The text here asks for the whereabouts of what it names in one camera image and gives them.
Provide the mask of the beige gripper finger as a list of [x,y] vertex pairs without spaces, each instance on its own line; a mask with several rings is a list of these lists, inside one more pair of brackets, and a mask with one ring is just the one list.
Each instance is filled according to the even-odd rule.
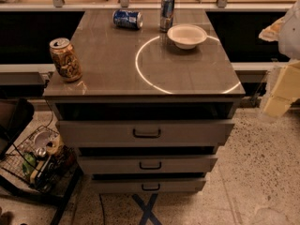
[[279,118],[300,98],[300,61],[273,69],[267,80],[267,94],[263,97],[262,113]]
[[283,22],[284,22],[283,17],[277,19],[271,25],[265,27],[261,31],[261,33],[259,34],[259,38],[268,42],[278,41]]

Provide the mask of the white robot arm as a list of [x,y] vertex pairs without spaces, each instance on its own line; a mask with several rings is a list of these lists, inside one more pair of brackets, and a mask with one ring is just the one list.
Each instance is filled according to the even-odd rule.
[[259,38],[276,41],[279,52],[290,58],[286,66],[271,71],[266,94],[262,97],[262,117],[275,120],[300,98],[300,1],[295,2],[283,17],[264,28]]

